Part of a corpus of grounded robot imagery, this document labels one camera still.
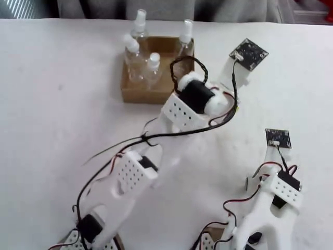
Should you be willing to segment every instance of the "robotic arm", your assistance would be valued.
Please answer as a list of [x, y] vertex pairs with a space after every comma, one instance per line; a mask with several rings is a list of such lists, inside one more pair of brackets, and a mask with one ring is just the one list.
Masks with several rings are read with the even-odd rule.
[[[255, 198], [252, 210], [240, 225], [235, 223], [236, 216], [229, 216], [219, 245], [216, 247], [216, 242], [214, 249], [291, 250], [292, 230], [303, 194], [300, 181], [293, 177], [296, 169], [291, 172], [293, 167], [286, 166], [282, 155], [288, 155], [291, 149], [288, 131], [267, 129], [266, 137], [265, 163], [246, 180], [247, 194]], [[207, 235], [202, 235], [201, 240], [204, 239]]]
[[[154, 128], [145, 136], [174, 133], [175, 129], [178, 132], [202, 129], [207, 127], [207, 117], [218, 116], [229, 109], [229, 103], [219, 87], [210, 82], [203, 84], [202, 77], [195, 72], [182, 77], [177, 92], [171, 94]], [[113, 173], [95, 181], [81, 201], [83, 219], [77, 225], [81, 237], [92, 243], [93, 249], [101, 249], [110, 242], [142, 193], [172, 173], [180, 152], [193, 138], [193, 135], [156, 137], [147, 144], [138, 144], [123, 152]], [[159, 165], [145, 155], [151, 145], [156, 144], [163, 148]], [[107, 211], [104, 221], [94, 212], [94, 208], [100, 205], [105, 206]], [[91, 224], [96, 224], [98, 230], [89, 230]]]

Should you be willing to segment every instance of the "brown cardboard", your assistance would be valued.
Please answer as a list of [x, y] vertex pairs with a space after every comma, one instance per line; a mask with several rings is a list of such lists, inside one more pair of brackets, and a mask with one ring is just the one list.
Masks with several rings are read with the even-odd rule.
[[[161, 56], [160, 69], [163, 70], [160, 81], [150, 90], [144, 83], [132, 83], [127, 73], [127, 65], [123, 63], [121, 94], [126, 103], [164, 104], [173, 91], [170, 74], [170, 63], [174, 60], [177, 37], [151, 36], [148, 38], [148, 48], [151, 53], [157, 52]], [[194, 62], [188, 61], [194, 70]]]

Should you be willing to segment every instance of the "gray fabric background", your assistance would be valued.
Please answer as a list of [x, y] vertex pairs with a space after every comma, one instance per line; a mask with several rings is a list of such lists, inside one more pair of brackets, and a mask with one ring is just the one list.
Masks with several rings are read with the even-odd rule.
[[[91, 18], [133, 20], [138, 9], [148, 20], [215, 22], [279, 21], [277, 0], [85, 0]], [[82, 18], [80, 0], [58, 0], [61, 18]]]

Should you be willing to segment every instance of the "circuit board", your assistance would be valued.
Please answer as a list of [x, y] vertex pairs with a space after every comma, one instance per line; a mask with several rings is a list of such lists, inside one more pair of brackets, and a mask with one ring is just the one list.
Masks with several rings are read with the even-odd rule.
[[267, 146], [275, 146], [273, 142], [279, 142], [279, 147], [291, 148], [289, 131], [279, 129], [266, 129]]
[[244, 68], [249, 71], [252, 71], [262, 62], [262, 60], [268, 55], [268, 52], [260, 48], [258, 45], [253, 43], [249, 39], [245, 39], [237, 48], [235, 48], [231, 53], [230, 57], [235, 59], [235, 51], [237, 51], [243, 58], [243, 61], [240, 61]]

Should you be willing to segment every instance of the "perforated white bracket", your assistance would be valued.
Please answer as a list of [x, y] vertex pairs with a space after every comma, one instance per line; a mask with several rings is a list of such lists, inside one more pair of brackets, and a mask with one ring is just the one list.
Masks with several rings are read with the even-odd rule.
[[213, 250], [214, 249], [214, 241], [209, 233], [203, 233], [201, 236], [201, 249], [202, 250]]
[[137, 198], [157, 178], [152, 168], [144, 168], [142, 157], [135, 151], [123, 155], [113, 173], [96, 181], [85, 199], [81, 201], [82, 217], [97, 206], [106, 208], [105, 226], [93, 242], [93, 249], [100, 249], [117, 233], [120, 225], [131, 213]]
[[162, 108], [162, 112], [181, 131], [204, 127], [207, 122], [202, 115], [195, 113], [189, 106], [172, 93]]
[[267, 178], [265, 181], [262, 181], [261, 185], [262, 189], [266, 190], [266, 192], [276, 194], [299, 212], [303, 201], [303, 194], [294, 189], [287, 182], [275, 175], [272, 178]]
[[[60, 250], [84, 250], [81, 237], [79, 237], [78, 241], [76, 241], [77, 239], [78, 239], [78, 232], [72, 231], [64, 242], [64, 244], [71, 244], [71, 245], [62, 246]], [[85, 241], [85, 243], [88, 248], [91, 247], [89, 242]], [[103, 250], [120, 250], [120, 249], [118, 249], [117, 245], [114, 243], [114, 240], [111, 240], [103, 247]]]
[[[267, 239], [269, 250], [291, 250], [291, 233], [303, 195], [273, 171], [261, 185], [252, 211], [234, 230], [232, 250], [243, 250], [249, 236], [257, 231], [262, 232]], [[272, 204], [275, 195], [287, 202], [281, 209]]]

